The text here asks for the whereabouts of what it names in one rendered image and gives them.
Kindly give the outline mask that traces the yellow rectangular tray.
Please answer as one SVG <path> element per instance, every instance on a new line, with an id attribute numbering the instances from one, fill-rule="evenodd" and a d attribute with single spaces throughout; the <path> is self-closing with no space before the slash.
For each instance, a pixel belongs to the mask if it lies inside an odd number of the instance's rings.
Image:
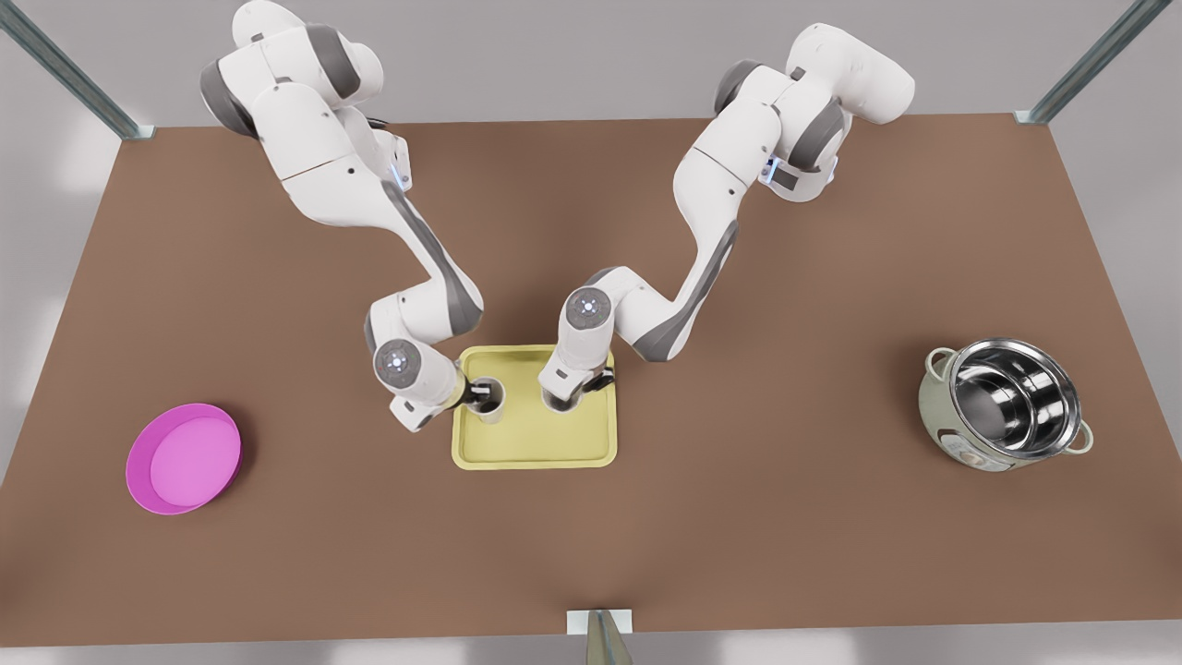
<path id="1" fill-rule="evenodd" d="M 454 412 L 452 459 L 465 470 L 605 467 L 618 451 L 616 387 L 584 395 L 573 411 L 545 406 L 537 374 L 553 345 L 469 346 L 459 356 L 470 379 L 491 376 L 505 387 L 500 420 L 486 424 L 461 405 Z"/>

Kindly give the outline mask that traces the pink round bowl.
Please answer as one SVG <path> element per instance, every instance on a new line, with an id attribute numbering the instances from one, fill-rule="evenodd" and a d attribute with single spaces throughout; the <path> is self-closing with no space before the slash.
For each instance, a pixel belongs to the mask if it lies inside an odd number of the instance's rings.
<path id="1" fill-rule="evenodd" d="M 216 405 L 170 408 L 139 431 L 126 454 L 126 491 L 161 516 L 194 511 L 215 500 L 242 464 L 235 420 Z"/>

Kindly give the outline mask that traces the steel pot with pale body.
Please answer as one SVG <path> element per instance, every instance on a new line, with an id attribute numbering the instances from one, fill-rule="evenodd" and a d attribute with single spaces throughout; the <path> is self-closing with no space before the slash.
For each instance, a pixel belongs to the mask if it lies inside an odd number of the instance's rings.
<path id="1" fill-rule="evenodd" d="M 918 413 L 946 455 L 983 472 L 1087 454 L 1095 445 L 1067 372 L 1018 338 L 933 348 L 924 359 Z"/>

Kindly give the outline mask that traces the silver frame post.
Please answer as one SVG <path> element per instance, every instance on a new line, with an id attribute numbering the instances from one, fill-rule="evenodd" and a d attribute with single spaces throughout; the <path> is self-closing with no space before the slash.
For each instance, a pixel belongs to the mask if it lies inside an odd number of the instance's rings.
<path id="1" fill-rule="evenodd" d="M 26 54 L 41 65 L 64 89 L 113 130 L 121 141 L 152 139 L 156 128 L 139 125 L 126 110 L 113 102 L 13 0 L 0 0 L 0 30 Z"/>
<path id="2" fill-rule="evenodd" d="M 1175 0 L 1134 0 L 1085 54 L 1030 109 L 1013 111 L 1019 126 L 1048 126 L 1082 90 L 1121 56 Z"/>
<path id="3" fill-rule="evenodd" d="M 634 665 L 623 639 L 634 633 L 632 609 L 566 611 L 567 635 L 585 635 L 585 665 Z"/>

